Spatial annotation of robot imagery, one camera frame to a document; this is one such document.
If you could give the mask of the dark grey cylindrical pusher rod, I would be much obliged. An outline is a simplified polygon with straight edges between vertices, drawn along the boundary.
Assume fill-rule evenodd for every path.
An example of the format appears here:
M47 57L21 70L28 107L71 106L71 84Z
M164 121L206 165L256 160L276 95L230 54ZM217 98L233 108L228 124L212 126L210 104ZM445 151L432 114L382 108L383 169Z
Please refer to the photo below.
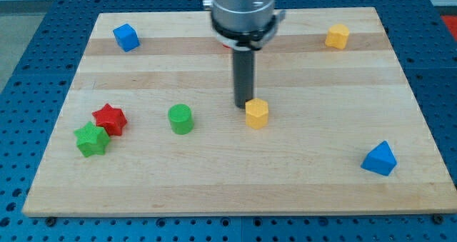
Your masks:
M233 50L232 63L234 103L244 109L245 103L253 98L254 52Z

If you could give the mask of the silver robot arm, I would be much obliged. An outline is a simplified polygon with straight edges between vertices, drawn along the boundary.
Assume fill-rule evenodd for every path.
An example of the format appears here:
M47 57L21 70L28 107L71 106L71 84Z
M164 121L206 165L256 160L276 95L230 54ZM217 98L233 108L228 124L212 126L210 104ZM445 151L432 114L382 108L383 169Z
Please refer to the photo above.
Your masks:
M202 0L210 11L216 39L232 50L234 104L243 109L254 98L255 53L276 35L286 12L276 0Z

